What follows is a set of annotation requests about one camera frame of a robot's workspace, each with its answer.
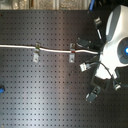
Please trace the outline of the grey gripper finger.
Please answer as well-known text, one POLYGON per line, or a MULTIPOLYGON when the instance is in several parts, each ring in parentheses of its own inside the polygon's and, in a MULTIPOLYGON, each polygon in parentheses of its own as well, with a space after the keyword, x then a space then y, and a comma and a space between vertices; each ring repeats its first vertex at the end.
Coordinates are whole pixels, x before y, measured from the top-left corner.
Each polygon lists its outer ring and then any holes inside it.
POLYGON ((90 44, 90 42, 89 42, 88 40, 86 40, 86 39, 81 39, 81 38, 78 38, 78 39, 77 39, 77 45, 78 45, 79 47, 82 47, 82 48, 85 48, 85 49, 89 49, 90 46, 91 46, 91 44, 90 44))

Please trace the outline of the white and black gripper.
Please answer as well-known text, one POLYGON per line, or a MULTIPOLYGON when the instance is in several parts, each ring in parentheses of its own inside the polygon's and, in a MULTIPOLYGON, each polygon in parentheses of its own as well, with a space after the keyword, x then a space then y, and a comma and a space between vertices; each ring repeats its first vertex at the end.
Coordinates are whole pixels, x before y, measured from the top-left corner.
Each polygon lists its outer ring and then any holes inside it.
MULTIPOLYGON (((79 65, 81 72, 84 72, 90 69, 94 63, 82 63, 79 65)), ((95 63, 96 69, 91 78, 91 84, 97 90, 107 90, 110 83, 113 83, 115 90, 124 87, 124 84, 121 84, 119 79, 119 72, 114 70, 113 73, 110 72, 110 69, 106 67, 103 63, 95 63)))

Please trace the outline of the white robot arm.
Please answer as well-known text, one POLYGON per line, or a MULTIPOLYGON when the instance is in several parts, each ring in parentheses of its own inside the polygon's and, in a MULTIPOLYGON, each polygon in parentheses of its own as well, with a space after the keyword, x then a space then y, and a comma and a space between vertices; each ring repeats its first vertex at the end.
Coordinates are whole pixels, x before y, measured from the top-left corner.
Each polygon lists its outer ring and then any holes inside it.
POLYGON ((123 87, 119 82, 117 69, 128 66, 128 7, 119 5, 109 15, 104 33, 100 32, 102 21, 94 20, 100 44, 90 43, 84 39, 78 39, 77 45, 83 47, 83 52, 94 54, 94 57, 80 65, 84 72, 93 66, 96 67, 91 79, 95 90, 102 87, 95 80, 105 80, 105 88, 113 82, 114 89, 123 87))

